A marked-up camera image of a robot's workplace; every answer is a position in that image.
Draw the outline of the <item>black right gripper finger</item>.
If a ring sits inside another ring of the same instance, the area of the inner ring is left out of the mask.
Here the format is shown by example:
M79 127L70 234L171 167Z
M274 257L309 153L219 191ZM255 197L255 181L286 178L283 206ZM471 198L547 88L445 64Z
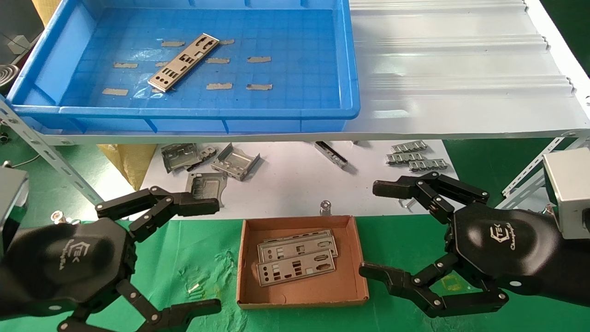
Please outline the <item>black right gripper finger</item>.
M372 193L378 197L415 199L441 224L450 224L454 218L454 207L445 197L464 205L475 202L487 204L489 194L482 189L445 176L430 172L423 176L401 176L396 181L377 180Z
M481 292L439 296L430 286L455 270L461 261L455 254L445 254L419 273L411 273L376 263L361 262L361 277L380 281L390 296L412 301L428 317L451 317L499 311L509 300L493 282L479 279Z

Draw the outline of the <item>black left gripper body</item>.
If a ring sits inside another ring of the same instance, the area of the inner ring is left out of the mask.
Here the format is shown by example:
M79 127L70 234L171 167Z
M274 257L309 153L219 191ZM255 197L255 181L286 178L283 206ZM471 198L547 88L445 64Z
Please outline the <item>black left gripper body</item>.
M1 260L1 317L97 313L120 297L137 260L134 240L110 219L17 231Z

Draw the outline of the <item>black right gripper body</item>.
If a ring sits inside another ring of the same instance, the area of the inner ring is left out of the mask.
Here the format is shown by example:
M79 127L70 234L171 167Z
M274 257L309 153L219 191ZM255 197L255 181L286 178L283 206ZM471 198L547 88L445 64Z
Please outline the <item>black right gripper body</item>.
M447 235L455 271L474 287L590 303L589 240L565 239L550 216L470 204L454 213Z

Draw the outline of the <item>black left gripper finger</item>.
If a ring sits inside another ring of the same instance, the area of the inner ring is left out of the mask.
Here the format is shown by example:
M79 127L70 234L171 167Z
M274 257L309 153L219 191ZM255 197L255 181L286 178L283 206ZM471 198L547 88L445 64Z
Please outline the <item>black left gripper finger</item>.
M130 236L143 242L173 216L207 216L220 210L217 198L194 198L189 192L171 193L158 186L143 189L95 206L99 218L120 220L142 212L129 225Z
M143 316L145 321L138 327L137 332L185 332L191 321L196 317L217 314L221 312L222 304L218 299L202 300L177 304L162 310L157 310L135 288L128 279L116 285L116 291L134 309ZM57 326L58 332L109 332L100 326L87 324L91 310L78 307L72 315Z

